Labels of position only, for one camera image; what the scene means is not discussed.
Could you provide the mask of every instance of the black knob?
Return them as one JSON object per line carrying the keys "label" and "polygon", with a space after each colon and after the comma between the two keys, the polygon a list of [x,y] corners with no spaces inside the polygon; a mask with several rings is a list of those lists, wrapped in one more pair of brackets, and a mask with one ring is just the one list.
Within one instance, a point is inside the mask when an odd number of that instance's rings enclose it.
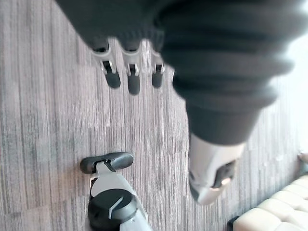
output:
{"label": "black knob", "polygon": [[117,231],[122,223],[137,212],[136,197],[124,189],[110,189],[93,197],[88,218],[95,231]]}

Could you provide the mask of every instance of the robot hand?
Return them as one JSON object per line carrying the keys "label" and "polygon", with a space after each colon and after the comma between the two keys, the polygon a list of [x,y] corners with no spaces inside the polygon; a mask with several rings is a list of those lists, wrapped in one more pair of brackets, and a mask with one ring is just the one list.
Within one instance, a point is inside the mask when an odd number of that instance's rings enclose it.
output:
{"label": "robot hand", "polygon": [[87,157],[80,163],[90,179],[90,201],[86,231],[152,231],[135,191],[116,170],[133,163],[129,153]]}

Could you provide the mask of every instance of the gray carpet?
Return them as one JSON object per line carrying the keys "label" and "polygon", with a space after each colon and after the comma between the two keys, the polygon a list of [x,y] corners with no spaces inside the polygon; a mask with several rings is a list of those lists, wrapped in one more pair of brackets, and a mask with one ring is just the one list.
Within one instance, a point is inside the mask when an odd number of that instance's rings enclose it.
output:
{"label": "gray carpet", "polygon": [[141,93],[107,87],[88,48],[50,0],[0,1],[0,230],[84,231],[89,155],[134,153],[123,171],[155,231],[225,231],[227,220],[297,176],[297,118],[291,78],[275,81],[280,100],[262,115],[232,185],[197,206],[187,187],[188,131],[173,71],[151,86],[142,43]]}

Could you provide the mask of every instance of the robotic finger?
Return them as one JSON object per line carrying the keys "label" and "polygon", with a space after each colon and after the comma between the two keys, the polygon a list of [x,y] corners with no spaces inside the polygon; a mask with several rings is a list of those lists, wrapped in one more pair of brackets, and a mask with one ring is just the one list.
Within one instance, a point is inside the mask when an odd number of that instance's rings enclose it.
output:
{"label": "robotic finger", "polygon": [[117,170],[133,163],[130,153],[87,157],[80,162],[90,179],[87,231],[152,231],[148,216],[127,180]]}

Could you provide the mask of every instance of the tufted cushion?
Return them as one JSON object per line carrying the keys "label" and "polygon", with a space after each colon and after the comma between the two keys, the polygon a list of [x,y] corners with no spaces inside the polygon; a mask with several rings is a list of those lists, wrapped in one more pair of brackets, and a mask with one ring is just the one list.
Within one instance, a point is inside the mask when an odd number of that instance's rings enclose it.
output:
{"label": "tufted cushion", "polygon": [[308,231],[308,175],[240,216],[234,231]]}

